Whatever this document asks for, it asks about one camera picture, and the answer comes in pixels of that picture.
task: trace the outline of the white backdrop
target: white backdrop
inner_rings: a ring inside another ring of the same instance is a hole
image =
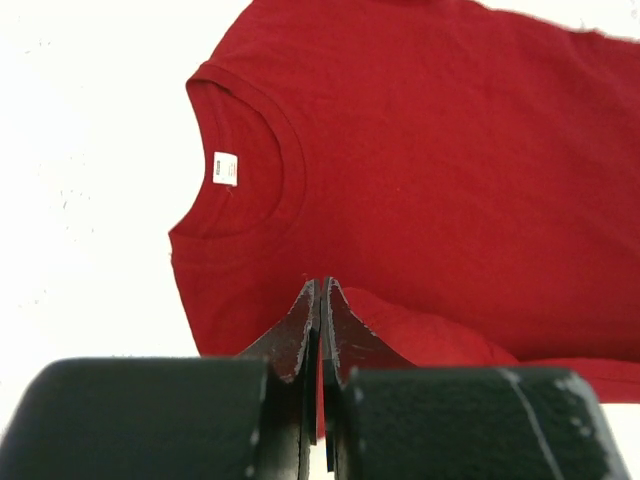
[[[0,436],[54,359],[196,355],[167,239],[204,168],[184,83],[248,3],[0,0]],[[484,3],[640,39],[640,0]],[[640,479],[640,406],[606,408]]]

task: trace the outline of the red fabric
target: red fabric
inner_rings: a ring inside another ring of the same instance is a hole
[[[170,238],[200,352],[333,275],[420,312],[376,323],[416,355],[446,318],[521,360],[640,361],[638,79],[638,44],[466,0],[254,0],[187,84],[206,171]]]
[[[364,290],[346,288],[344,294],[352,311],[364,324],[416,365],[462,367],[518,363],[498,345],[455,322],[391,305]]]

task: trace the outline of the white tag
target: white tag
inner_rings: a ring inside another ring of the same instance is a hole
[[[230,153],[214,153],[213,183],[238,186],[238,157]]]

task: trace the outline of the t-shirt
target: t-shirt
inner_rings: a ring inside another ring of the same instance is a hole
[[[205,176],[170,238],[203,355],[331,275],[421,314],[375,325],[410,360],[437,317],[518,361],[640,361],[639,44],[467,0],[254,0],[187,91]]]

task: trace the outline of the crew neck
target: crew neck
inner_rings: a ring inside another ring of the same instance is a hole
[[[208,239],[195,238],[178,233],[185,218],[192,214],[192,208],[170,232],[173,262],[208,269],[238,268],[273,254],[294,226],[306,192],[304,156],[298,136],[280,106],[252,84],[217,65],[204,63],[187,82],[187,92],[194,106],[198,102],[190,85],[196,82],[214,83],[255,110],[273,133],[280,149],[283,172],[281,195],[268,218],[240,233]],[[196,108],[195,113],[198,122],[203,125],[206,112]],[[217,118],[215,122],[208,122],[206,128],[213,131],[206,134],[217,135],[216,130],[225,130],[220,125],[222,121],[224,120]]]

